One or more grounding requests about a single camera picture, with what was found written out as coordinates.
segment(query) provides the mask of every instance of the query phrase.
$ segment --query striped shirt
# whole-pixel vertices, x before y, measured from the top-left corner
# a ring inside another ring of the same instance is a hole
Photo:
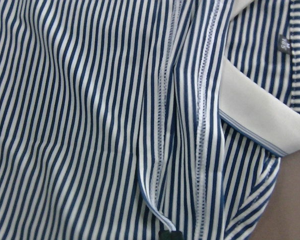
[[[247,2],[0,0],[0,239],[247,238],[282,154],[222,59],[300,113],[300,0]]]

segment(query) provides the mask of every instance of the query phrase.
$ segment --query garment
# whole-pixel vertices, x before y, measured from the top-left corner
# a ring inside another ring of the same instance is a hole
[[[262,29],[286,33],[300,1],[256,0],[235,18],[233,4],[0,1],[0,239],[249,236],[280,158],[221,119],[223,56],[245,72],[243,19],[258,28],[272,5]],[[252,80],[300,112],[278,55],[287,83]]]

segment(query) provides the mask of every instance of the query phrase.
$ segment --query black label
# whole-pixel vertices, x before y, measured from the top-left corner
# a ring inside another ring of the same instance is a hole
[[[291,55],[291,44],[290,44],[290,40],[287,39],[285,36],[283,35],[279,35],[279,41],[278,41],[278,50],[280,52],[283,52],[285,54],[289,54]]]

